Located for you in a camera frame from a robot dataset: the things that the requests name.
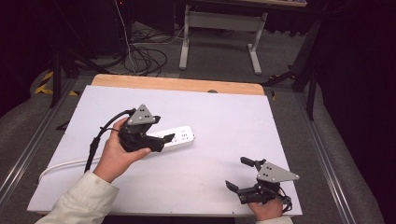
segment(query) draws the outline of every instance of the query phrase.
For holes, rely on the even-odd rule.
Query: human hand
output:
[[[265,204],[248,203],[247,206],[253,211],[257,221],[282,216],[283,204],[279,199],[273,199]]]
[[[119,130],[125,120],[126,119],[120,119],[117,121],[113,129]],[[94,174],[108,183],[113,182],[114,179],[122,175],[133,162],[144,158],[151,152],[148,147],[141,148],[134,152],[126,152],[120,145],[119,133],[114,130],[111,131],[106,141],[102,158],[93,170]]]

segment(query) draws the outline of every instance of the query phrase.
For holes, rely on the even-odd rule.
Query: white power strip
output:
[[[190,126],[181,126],[169,130],[159,131],[156,133],[148,133],[148,135],[162,138],[172,133],[175,134],[174,138],[172,139],[172,142],[166,143],[165,146],[163,147],[162,152],[181,148],[181,147],[188,147],[191,146],[192,143],[194,142],[195,135],[192,132]]]

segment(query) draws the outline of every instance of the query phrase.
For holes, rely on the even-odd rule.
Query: sleeve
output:
[[[256,224],[292,224],[290,217],[277,217],[264,221],[257,221]]]
[[[88,171],[37,224],[102,223],[118,192],[119,189]]]

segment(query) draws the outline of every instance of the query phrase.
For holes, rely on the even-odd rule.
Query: white table surface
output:
[[[190,147],[151,153],[131,165],[113,184],[120,188],[110,214],[215,216],[251,215],[237,195],[225,186],[239,188],[256,183],[257,171],[240,157],[267,159],[289,170],[266,96],[157,91],[87,86],[49,167],[87,159],[92,139],[121,111],[145,104],[153,116],[161,116],[148,133],[191,126],[196,138]],[[102,153],[106,132],[96,156]],[[83,175],[85,163],[53,170],[43,176],[28,206],[48,212],[58,198]],[[291,181],[281,183],[293,209],[285,215],[301,215]]]

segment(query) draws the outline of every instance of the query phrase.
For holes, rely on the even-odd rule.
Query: silver metal bracket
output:
[[[288,170],[285,170],[271,162],[266,161],[257,175],[257,179],[270,183],[279,183],[289,180],[298,180],[300,177]]]
[[[155,118],[151,115],[145,105],[139,106],[134,114],[128,119],[128,125],[155,123]]]

